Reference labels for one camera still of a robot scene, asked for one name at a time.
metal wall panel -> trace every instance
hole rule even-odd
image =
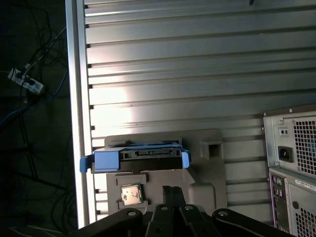
[[[271,221],[258,114],[316,102],[316,1],[84,2],[92,146],[109,135],[221,129],[230,208]]]

power supply unit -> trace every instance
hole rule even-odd
[[[316,237],[316,180],[270,168],[274,225],[298,237]]]
[[[316,178],[316,105],[263,113],[268,166]]]

power strip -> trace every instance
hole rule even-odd
[[[26,80],[20,79],[19,75],[22,76],[21,71],[15,69],[15,68],[12,68],[12,70],[10,71],[10,73],[8,75],[8,78],[11,79],[12,81],[16,82],[20,86],[22,86],[22,84],[23,84],[24,88],[28,89],[30,92],[32,92],[36,95],[39,95],[39,94],[44,92],[45,86],[42,83],[38,82],[37,80],[34,80],[33,78],[31,78],[29,76],[25,77]]]

gold cpu chip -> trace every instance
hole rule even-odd
[[[143,202],[140,184],[123,185],[120,188],[124,206],[139,204]]]

metal mesh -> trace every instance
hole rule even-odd
[[[301,214],[295,213],[298,237],[316,237],[316,218],[301,208]]]
[[[294,125],[297,164],[303,172],[316,175],[316,121]]]

